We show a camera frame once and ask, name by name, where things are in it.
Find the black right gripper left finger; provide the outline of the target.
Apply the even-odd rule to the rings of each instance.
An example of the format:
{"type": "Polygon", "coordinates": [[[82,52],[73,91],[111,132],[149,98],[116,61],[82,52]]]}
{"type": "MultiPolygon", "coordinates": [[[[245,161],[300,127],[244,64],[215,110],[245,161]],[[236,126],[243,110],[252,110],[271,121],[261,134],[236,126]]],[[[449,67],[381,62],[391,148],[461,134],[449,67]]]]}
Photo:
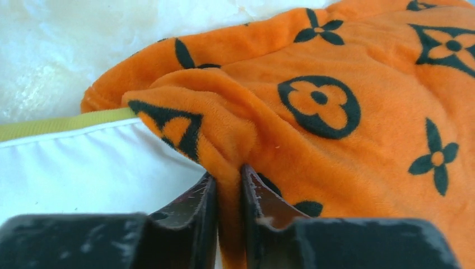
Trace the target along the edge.
{"type": "Polygon", "coordinates": [[[216,182],[198,183],[158,211],[19,215],[1,226],[2,268],[213,268],[216,182]]]}

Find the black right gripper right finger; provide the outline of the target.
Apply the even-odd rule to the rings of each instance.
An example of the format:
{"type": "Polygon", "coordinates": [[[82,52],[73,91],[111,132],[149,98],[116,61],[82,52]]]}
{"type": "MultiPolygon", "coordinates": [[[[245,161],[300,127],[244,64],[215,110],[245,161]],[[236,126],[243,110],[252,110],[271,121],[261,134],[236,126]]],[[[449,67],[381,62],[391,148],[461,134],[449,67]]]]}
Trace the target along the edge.
{"type": "Polygon", "coordinates": [[[421,219],[312,218],[241,168],[248,268],[459,268],[442,233],[421,219]]]}

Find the white pillow yellow edge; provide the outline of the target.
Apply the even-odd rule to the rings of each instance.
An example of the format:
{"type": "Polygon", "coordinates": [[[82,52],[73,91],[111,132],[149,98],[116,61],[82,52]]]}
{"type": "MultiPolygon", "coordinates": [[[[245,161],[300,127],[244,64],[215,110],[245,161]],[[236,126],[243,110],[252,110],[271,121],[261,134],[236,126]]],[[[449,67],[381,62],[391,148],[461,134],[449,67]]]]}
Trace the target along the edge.
{"type": "Polygon", "coordinates": [[[19,215],[149,215],[205,174],[129,109],[2,126],[1,226],[19,215]]]}

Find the orange patterned pillowcase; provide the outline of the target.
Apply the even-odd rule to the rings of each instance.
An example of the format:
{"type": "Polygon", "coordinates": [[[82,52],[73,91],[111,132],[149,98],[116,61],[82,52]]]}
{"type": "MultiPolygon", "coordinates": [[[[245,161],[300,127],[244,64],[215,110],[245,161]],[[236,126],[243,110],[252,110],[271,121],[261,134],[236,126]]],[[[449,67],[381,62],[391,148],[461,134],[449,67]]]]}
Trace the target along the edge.
{"type": "Polygon", "coordinates": [[[216,178],[225,268],[246,266],[243,164],[313,216],[428,220],[474,267],[467,1],[340,1],[164,39],[81,102],[121,107],[216,178]]]}

